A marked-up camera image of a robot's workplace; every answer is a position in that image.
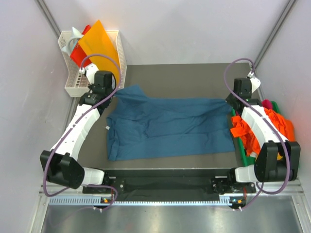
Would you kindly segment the blue t shirt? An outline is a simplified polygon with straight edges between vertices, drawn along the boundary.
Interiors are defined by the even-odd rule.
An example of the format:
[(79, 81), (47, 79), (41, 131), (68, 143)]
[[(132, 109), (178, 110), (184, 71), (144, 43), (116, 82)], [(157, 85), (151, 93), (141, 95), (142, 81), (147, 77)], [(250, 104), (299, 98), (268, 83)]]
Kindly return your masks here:
[(106, 122), (109, 161), (233, 152), (223, 99), (146, 96), (134, 85), (116, 92)]

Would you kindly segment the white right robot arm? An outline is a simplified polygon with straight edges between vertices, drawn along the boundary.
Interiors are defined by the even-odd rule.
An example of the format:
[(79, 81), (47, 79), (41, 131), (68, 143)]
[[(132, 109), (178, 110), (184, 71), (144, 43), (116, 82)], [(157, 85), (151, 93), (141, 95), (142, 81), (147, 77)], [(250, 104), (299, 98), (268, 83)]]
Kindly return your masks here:
[(290, 141), (272, 123), (264, 107), (252, 94), (259, 88), (258, 78), (235, 78), (234, 87), (226, 102), (239, 114), (259, 143), (254, 164), (235, 168), (233, 176), (227, 179), (227, 187), (232, 192), (240, 191), (245, 183), (264, 184), (282, 182), (278, 194), (288, 182), (297, 178), (301, 147)]

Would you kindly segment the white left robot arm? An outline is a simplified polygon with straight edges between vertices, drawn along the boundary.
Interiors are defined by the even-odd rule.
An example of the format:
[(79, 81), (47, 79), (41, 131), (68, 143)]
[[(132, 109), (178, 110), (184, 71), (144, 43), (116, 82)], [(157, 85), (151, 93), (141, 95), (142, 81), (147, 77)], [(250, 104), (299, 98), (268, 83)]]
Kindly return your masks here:
[(110, 71), (87, 69), (85, 74), (90, 81), (88, 91), (80, 97), (62, 137), (50, 150), (42, 151), (40, 162), (45, 182), (71, 189), (93, 185), (103, 193), (110, 188), (110, 180), (100, 169), (82, 167), (78, 155), (90, 129), (109, 106), (117, 80)]

